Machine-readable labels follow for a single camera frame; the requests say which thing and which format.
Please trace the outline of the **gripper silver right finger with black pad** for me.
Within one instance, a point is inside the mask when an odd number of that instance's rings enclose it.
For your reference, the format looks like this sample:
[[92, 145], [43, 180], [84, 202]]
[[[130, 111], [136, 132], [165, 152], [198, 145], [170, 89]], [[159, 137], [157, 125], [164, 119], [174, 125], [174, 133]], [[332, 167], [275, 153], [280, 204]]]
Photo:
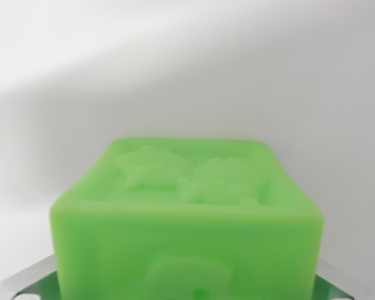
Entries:
[[320, 259], [312, 299], [375, 299], [375, 290]]

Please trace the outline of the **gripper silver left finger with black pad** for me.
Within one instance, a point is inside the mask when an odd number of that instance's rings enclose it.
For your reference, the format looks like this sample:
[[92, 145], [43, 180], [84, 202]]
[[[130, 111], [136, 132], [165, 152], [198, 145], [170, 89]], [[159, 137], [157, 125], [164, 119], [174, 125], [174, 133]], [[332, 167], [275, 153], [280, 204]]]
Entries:
[[0, 299], [60, 299], [54, 255], [0, 282]]

